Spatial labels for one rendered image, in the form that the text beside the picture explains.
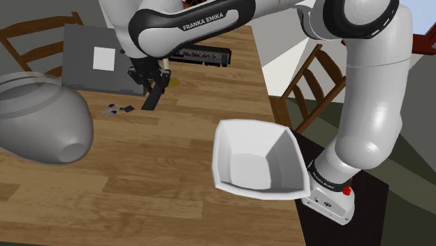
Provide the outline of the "black keyboard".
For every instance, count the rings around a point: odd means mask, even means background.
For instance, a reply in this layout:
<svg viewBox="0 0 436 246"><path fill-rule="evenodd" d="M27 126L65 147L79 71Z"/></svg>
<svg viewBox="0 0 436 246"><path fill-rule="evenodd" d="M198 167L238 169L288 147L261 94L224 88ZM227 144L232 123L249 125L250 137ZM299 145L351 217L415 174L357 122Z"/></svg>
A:
<svg viewBox="0 0 436 246"><path fill-rule="evenodd" d="M169 57L172 62L227 67L231 63L231 49L206 45L188 45Z"/></svg>

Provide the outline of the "grey round vase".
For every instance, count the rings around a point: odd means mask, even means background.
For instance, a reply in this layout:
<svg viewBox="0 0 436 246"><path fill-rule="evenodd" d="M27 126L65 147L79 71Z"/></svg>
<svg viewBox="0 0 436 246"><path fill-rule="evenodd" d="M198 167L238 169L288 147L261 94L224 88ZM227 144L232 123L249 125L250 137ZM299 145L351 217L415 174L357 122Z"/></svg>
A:
<svg viewBox="0 0 436 246"><path fill-rule="evenodd" d="M0 150L46 165L81 160L94 138L81 94L53 75L0 75Z"/></svg>

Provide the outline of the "black robot stand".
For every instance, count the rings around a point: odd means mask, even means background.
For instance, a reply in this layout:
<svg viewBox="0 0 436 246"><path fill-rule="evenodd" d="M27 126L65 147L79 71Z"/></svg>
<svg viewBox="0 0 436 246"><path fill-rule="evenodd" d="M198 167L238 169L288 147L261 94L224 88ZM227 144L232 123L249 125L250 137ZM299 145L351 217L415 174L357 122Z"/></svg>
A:
<svg viewBox="0 0 436 246"><path fill-rule="evenodd" d="M388 185L360 171L353 176L351 188L356 195L355 212L345 225L296 200L306 246L382 246Z"/></svg>

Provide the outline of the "black flat remote control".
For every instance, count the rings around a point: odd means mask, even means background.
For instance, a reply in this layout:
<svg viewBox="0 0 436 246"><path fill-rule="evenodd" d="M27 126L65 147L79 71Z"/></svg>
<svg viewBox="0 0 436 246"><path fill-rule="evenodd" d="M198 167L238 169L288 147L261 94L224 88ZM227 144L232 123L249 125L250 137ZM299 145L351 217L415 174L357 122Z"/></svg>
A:
<svg viewBox="0 0 436 246"><path fill-rule="evenodd" d="M165 93L165 88L155 84L153 87L147 88L148 96L142 105L142 110L154 110L161 98L161 95Z"/></svg>

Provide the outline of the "red wooden furniture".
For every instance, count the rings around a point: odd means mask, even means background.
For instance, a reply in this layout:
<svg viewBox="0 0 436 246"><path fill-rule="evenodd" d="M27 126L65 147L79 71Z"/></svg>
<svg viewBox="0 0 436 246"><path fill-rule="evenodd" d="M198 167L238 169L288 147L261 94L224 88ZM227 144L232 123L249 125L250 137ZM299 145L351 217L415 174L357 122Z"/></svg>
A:
<svg viewBox="0 0 436 246"><path fill-rule="evenodd" d="M436 22L425 34L414 34L412 53L416 55L436 55Z"/></svg>

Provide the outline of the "brown wooden chair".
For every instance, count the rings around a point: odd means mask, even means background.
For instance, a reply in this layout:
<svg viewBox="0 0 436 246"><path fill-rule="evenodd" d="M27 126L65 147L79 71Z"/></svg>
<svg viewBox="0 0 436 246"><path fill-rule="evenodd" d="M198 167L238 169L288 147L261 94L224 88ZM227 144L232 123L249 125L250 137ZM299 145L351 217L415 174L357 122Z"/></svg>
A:
<svg viewBox="0 0 436 246"><path fill-rule="evenodd" d="M269 96L272 113L276 124L284 125L293 129L297 133L302 133L311 123L320 115L326 106L333 101L333 99L345 88L346 76L340 70L340 67L333 61L333 59L322 50L322 44L316 44L311 51L308 58L305 60L301 68L298 70L295 77L290 82L289 86L285 89L281 96ZM327 93L324 94L321 85L314 76L313 72L309 69L310 64L317 59L323 67L324 71L328 74L335 86ZM306 80L311 93L313 94L317 105L313 110L309 111L305 97L298 83L301 78ZM302 122L293 128L289 113L287 111L286 99L294 93L300 114L303 118Z"/></svg>
<svg viewBox="0 0 436 246"><path fill-rule="evenodd" d="M38 59L62 53L64 49L64 42L60 41L49 45L44 45L20 55L13 45L8 41L8 39L60 28L65 24L83 25L83 22L78 12L75 11L73 11L69 16L54 16L20 22L0 29L0 42L24 71L32 71L31 67L28 65L29 62L34 62Z"/></svg>

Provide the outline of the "white square bowl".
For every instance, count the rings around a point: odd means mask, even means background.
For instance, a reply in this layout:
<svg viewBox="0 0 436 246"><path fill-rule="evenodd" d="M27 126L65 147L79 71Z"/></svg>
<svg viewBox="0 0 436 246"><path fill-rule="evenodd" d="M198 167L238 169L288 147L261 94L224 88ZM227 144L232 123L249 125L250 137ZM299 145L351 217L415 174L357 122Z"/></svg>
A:
<svg viewBox="0 0 436 246"><path fill-rule="evenodd" d="M259 120L222 120L215 131L212 176L217 189L260 200L310 195L310 178L290 128Z"/></svg>

